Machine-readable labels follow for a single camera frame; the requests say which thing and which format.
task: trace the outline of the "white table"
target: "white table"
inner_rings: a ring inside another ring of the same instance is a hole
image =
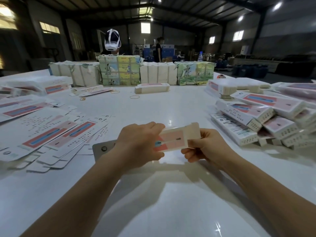
[[[85,101],[69,96],[69,91],[50,98],[75,105],[81,112],[115,115],[109,140],[116,139],[122,127],[131,123],[155,121],[178,127],[198,122],[200,127],[216,128],[242,157],[316,203],[315,149],[270,156],[254,144],[238,147],[207,117],[206,107],[215,99],[201,86],[171,86],[169,92],[143,94],[139,99],[130,99],[134,87],[115,88],[120,93],[89,96]],[[0,235],[19,236],[93,164],[93,156],[77,155],[63,170],[1,175]],[[159,163],[148,163],[123,176],[92,236],[274,236],[240,188],[226,175],[207,170],[202,164],[187,163],[180,151],[172,151]]]

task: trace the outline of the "ceiling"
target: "ceiling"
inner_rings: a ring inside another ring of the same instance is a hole
[[[186,30],[223,25],[241,15],[261,13],[278,0],[37,0],[89,28],[154,23]]]

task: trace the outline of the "warehouse floor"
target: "warehouse floor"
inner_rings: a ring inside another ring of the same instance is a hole
[[[221,73],[223,75],[229,75],[232,77],[238,77],[233,76],[231,71],[216,71],[218,73]],[[276,82],[290,82],[290,83],[311,83],[311,78],[301,78],[301,77],[293,77],[293,76],[286,76],[286,75],[277,75],[274,73],[268,73],[265,78],[258,79],[265,81],[267,83],[273,84]]]

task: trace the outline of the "black shirt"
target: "black shirt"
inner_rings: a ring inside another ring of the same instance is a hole
[[[159,62],[159,56],[158,56],[158,49],[160,48],[160,58],[162,61],[162,48],[159,43],[156,44],[156,56],[155,56],[155,62]]]

